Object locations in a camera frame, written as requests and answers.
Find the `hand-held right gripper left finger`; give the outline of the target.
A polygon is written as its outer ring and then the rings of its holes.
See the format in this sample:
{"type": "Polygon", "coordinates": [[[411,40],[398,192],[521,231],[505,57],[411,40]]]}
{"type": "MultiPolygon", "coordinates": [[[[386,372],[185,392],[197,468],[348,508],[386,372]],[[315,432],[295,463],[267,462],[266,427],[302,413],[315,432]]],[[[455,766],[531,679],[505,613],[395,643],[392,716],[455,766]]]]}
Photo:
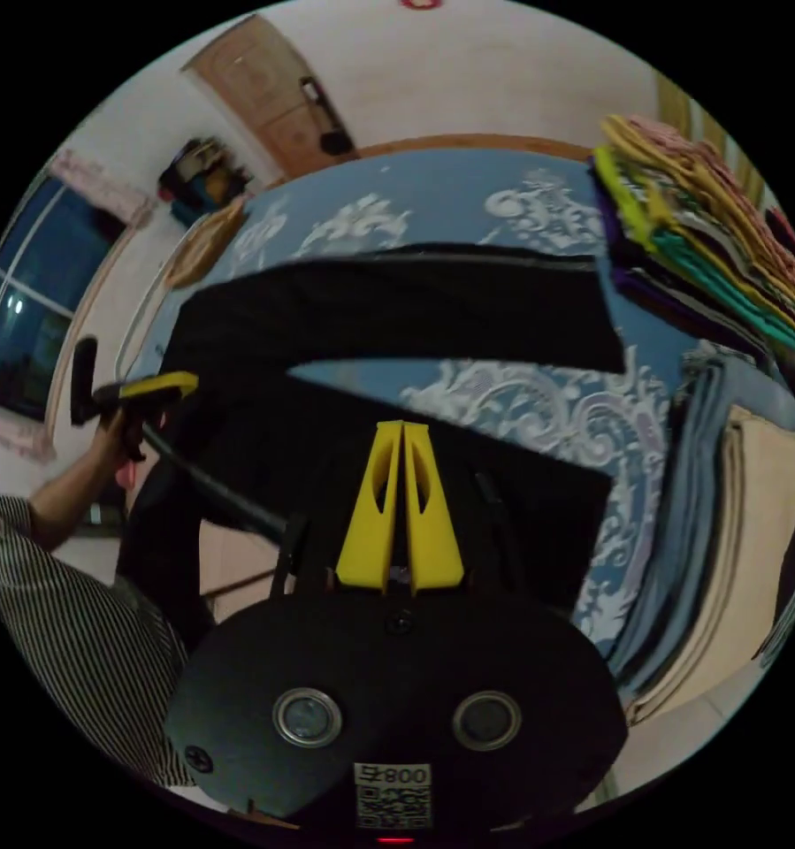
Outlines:
{"type": "Polygon", "coordinates": [[[377,424],[335,574],[350,589],[383,593],[389,581],[404,423],[377,424]]]}

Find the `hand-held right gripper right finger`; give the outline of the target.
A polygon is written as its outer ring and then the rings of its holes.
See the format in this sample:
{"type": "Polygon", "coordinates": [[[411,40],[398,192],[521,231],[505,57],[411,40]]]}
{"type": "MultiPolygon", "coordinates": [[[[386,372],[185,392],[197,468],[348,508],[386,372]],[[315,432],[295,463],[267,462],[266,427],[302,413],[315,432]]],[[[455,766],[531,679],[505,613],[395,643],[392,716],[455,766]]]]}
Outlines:
{"type": "Polygon", "coordinates": [[[429,428],[424,424],[404,425],[404,472],[411,592],[456,589],[465,571],[429,428]]]}

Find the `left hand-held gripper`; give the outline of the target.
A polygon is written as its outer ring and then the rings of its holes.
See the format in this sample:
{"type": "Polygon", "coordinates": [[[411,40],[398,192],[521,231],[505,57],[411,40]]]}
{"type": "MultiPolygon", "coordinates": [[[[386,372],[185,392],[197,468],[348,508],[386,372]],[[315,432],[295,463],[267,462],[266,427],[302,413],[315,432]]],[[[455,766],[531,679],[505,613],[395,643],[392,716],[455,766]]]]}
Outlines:
{"type": "Polygon", "coordinates": [[[163,412],[165,401],[181,400],[199,386],[187,371],[173,371],[96,389],[91,394],[98,425],[92,448],[108,462],[143,462],[143,422],[163,412]]]}

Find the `person's left hand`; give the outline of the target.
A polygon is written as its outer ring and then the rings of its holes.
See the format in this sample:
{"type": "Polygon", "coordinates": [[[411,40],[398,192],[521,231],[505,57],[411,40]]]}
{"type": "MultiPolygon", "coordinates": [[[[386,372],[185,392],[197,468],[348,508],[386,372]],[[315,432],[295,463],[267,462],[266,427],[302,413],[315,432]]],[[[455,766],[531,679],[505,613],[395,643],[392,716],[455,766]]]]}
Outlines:
{"type": "Polygon", "coordinates": [[[100,419],[88,455],[94,483],[114,484],[128,498],[137,495],[159,461],[146,440],[143,418],[122,409],[100,419]]]}

